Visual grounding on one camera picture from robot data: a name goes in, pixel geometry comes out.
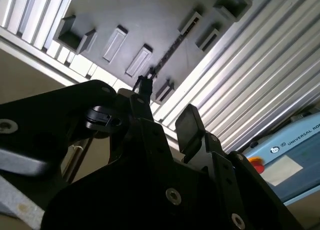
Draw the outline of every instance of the emergency stop button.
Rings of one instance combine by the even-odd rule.
[[[261,174],[265,170],[264,161],[260,157],[250,157],[248,158],[249,162],[256,169],[256,171]]]

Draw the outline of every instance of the rectangular mount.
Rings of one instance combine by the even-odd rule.
[[[155,94],[155,100],[159,103],[162,103],[165,99],[173,94],[174,90],[174,83],[170,83],[170,80],[167,80],[160,90],[158,90],[158,92]]]
[[[251,7],[251,0],[218,0],[215,8],[226,18],[238,22]]]
[[[209,34],[206,34],[204,37],[202,37],[202,39],[200,39],[196,43],[199,49],[204,52],[211,49],[215,45],[215,43],[218,41],[220,36],[220,32],[217,29],[211,28],[210,31],[211,32]]]
[[[131,77],[138,75],[139,72],[143,69],[147,61],[150,59],[152,55],[152,49],[144,45],[137,56],[134,58],[134,60],[131,62],[128,69],[125,71],[125,73]]]
[[[187,21],[187,23],[179,30],[181,35],[184,35],[187,30],[189,29],[189,27],[192,25],[193,22],[197,22],[198,20],[200,20],[201,15],[195,11],[193,13],[193,15],[190,17],[190,19]]]
[[[90,47],[97,32],[93,29],[83,36],[75,34],[72,30],[75,20],[76,16],[69,16],[61,19],[54,35],[54,40],[78,55]]]
[[[103,56],[103,58],[106,59],[108,63],[110,63],[113,60],[113,58],[116,56],[120,47],[124,43],[127,37],[127,34],[128,34],[128,31],[124,29],[122,26],[118,26],[112,33],[107,43],[105,54]]]

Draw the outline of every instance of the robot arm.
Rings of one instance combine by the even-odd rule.
[[[183,162],[145,95],[101,81],[3,104],[0,116],[0,201],[34,229],[303,229],[243,155],[222,151],[192,105],[176,121]],[[110,136],[109,164],[66,184],[68,146],[97,131]]]

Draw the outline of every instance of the logo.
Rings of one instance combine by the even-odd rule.
[[[280,148],[278,146],[274,146],[270,149],[271,153],[277,153],[280,150]]]

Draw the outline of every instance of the screw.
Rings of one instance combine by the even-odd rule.
[[[244,157],[241,156],[240,154],[237,154],[236,156],[237,156],[237,158],[238,158],[240,161],[243,161],[243,160],[244,160]]]
[[[168,188],[165,192],[165,196],[173,205],[180,205],[181,203],[181,196],[177,190],[174,188]]]
[[[0,134],[11,134],[18,130],[18,125],[9,119],[0,119]]]
[[[144,103],[143,99],[137,98],[140,103]]]
[[[232,213],[231,219],[240,230],[244,230],[246,228],[245,222],[238,214]]]
[[[211,135],[211,139],[212,139],[213,141],[218,141],[218,138],[217,138],[215,135]]]
[[[110,89],[108,87],[102,87],[101,89],[107,93],[110,93]]]

